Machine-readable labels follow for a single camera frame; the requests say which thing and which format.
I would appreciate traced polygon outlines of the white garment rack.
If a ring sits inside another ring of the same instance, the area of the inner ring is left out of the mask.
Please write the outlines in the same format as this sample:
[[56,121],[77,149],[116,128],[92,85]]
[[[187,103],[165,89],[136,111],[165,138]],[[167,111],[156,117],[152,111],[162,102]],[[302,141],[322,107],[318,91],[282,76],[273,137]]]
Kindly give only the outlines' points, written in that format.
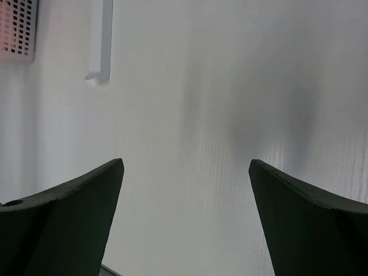
[[108,83],[110,78],[113,25],[113,0],[91,2],[89,72],[85,82],[89,87]]

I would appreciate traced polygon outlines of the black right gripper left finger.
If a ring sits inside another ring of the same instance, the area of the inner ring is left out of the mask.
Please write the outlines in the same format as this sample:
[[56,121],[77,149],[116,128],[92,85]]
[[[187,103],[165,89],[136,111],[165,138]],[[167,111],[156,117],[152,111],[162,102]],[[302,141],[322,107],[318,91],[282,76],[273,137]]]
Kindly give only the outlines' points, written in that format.
[[2,275],[98,275],[124,175],[113,159],[1,205]]

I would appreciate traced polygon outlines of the white perforated laundry basket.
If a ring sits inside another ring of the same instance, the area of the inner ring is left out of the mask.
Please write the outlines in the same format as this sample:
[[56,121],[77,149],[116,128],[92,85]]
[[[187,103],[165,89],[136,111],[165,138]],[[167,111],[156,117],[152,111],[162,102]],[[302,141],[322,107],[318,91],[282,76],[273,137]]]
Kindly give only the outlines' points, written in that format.
[[1,0],[1,63],[33,62],[37,8],[37,0]]

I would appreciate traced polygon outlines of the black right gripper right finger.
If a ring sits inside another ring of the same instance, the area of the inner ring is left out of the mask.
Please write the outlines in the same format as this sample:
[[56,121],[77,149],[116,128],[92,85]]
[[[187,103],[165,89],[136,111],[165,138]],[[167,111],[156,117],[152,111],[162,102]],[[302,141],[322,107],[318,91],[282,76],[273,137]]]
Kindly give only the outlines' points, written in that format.
[[248,172],[275,275],[367,275],[367,204],[261,160]]

